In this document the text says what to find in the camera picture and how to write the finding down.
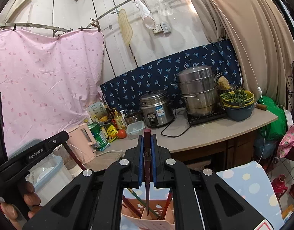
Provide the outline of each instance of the green leafy vegetable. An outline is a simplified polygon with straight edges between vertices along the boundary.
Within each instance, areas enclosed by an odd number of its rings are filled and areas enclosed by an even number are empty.
[[[245,93],[242,89],[236,89],[234,94],[231,93],[224,93],[221,95],[225,100],[229,100],[231,102],[236,102],[239,104],[240,107],[244,107],[245,100],[249,99],[249,95]]]

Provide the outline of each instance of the power outlet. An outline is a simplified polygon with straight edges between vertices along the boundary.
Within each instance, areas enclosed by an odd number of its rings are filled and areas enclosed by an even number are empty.
[[[165,33],[165,34],[171,33],[171,28],[167,23],[162,22],[162,23],[160,23],[160,26],[162,28],[163,33]]]
[[[161,25],[158,24],[158,25],[155,25],[154,26],[154,30],[153,30],[154,34],[158,34],[158,33],[161,33],[163,32],[162,28],[161,28]]]

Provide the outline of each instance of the silver screw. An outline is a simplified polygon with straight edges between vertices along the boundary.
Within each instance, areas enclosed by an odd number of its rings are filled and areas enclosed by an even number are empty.
[[[120,165],[123,165],[123,166],[128,165],[128,164],[129,164],[129,160],[128,160],[128,159],[121,159],[121,160],[119,161],[119,164],[120,164]]]
[[[91,171],[91,170],[84,170],[83,171],[84,176],[91,176],[92,173],[93,173],[93,171]]]
[[[205,174],[205,175],[212,175],[213,174],[213,171],[212,170],[210,170],[210,169],[204,169],[203,170],[203,174]]]
[[[173,159],[173,158],[168,158],[168,159],[166,160],[166,163],[169,164],[169,165],[174,165],[174,164],[176,163],[176,160]]]

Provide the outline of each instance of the pink thermos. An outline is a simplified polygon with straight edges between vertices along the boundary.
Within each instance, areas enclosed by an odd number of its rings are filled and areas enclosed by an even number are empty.
[[[285,175],[282,174],[282,175],[279,175],[279,177],[277,177],[276,179],[274,179],[273,182],[271,183],[278,200],[288,190],[288,187],[285,186],[285,179],[286,179]]]

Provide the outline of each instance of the blue polka dot tablecloth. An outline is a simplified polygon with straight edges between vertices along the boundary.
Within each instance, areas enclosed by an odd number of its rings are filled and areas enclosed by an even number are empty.
[[[217,175],[263,215],[273,225],[274,230],[279,230],[283,226],[278,201],[271,183],[260,164],[252,161],[242,166],[218,172]],[[140,198],[146,199],[144,183],[139,189],[133,190]],[[168,192],[169,188],[157,189],[153,187],[152,182],[150,183],[151,200],[166,199]],[[124,195],[127,198],[135,199],[127,189],[124,189]],[[139,230],[139,228],[121,216],[120,230]]]

